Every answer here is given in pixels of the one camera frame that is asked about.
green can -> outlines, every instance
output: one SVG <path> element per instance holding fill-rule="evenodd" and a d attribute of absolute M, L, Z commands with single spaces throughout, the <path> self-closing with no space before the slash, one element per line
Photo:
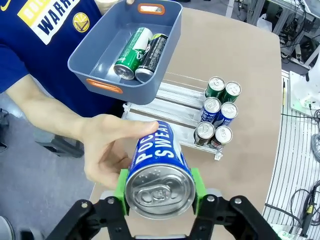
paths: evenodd
<path fill-rule="evenodd" d="M 135 78 L 135 71 L 152 37 L 152 32 L 146 27 L 139 27 L 131 36 L 113 67 L 119 77 L 126 80 Z"/>
<path fill-rule="evenodd" d="M 225 81 L 219 76 L 213 76 L 208 81 L 204 95 L 206 98 L 219 98 L 225 89 Z"/>
<path fill-rule="evenodd" d="M 224 92 L 221 96 L 221 103 L 234 103 L 241 93 L 241 86 L 236 81 L 229 81 L 225 85 Z"/>

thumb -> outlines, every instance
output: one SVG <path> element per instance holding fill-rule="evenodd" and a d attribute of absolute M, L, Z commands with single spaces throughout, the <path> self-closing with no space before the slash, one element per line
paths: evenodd
<path fill-rule="evenodd" d="M 126 0 L 126 3 L 129 5 L 133 4 L 134 2 L 135 2 L 135 0 Z"/>
<path fill-rule="evenodd" d="M 121 137 L 119 138 L 142 138 L 154 133 L 159 127 L 157 121 L 122 120 L 121 125 Z"/>

table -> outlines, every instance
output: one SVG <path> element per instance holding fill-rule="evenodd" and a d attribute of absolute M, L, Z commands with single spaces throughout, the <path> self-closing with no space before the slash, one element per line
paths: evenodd
<path fill-rule="evenodd" d="M 233 139 L 224 148 L 223 158 L 214 161 L 211 153 L 188 147 L 182 150 L 190 167 L 199 168 L 207 188 L 219 189 L 227 200 L 244 195 L 262 213 L 275 163 L 282 107 L 278 36 L 234 19 L 184 8 L 181 37 L 167 71 L 202 80 L 217 75 L 241 84 L 242 93 L 236 101 L 239 114 L 231 125 Z M 132 155 L 136 141 L 126 144 Z M 96 184 L 90 200 L 95 203 L 104 190 Z M 191 209 L 165 221 L 149 220 L 131 211 L 127 222 L 132 235 L 164 236 L 189 234 L 193 219 Z M 103 229 L 95 240 L 107 236 Z M 213 239 L 233 237 L 216 226 Z"/>

pull tab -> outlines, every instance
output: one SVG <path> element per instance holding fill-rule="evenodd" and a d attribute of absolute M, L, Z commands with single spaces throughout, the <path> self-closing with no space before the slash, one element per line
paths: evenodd
<path fill-rule="evenodd" d="M 171 189 L 167 185 L 158 184 L 144 187 L 137 193 L 141 205 L 157 205 L 171 198 Z"/>

can dispenser rack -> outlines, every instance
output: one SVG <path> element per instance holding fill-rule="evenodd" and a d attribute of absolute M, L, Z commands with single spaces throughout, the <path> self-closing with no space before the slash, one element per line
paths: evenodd
<path fill-rule="evenodd" d="M 206 99 L 204 92 L 208 82 L 187 76 L 181 77 L 185 83 L 163 79 L 155 99 L 149 104 L 124 104 L 122 119 L 168 122 L 177 134 L 181 145 L 212 153 L 214 159 L 219 161 L 223 156 L 223 148 L 216 150 L 208 145 L 200 146 L 195 144 L 194 139 L 194 131 L 201 120 L 200 110 Z"/>

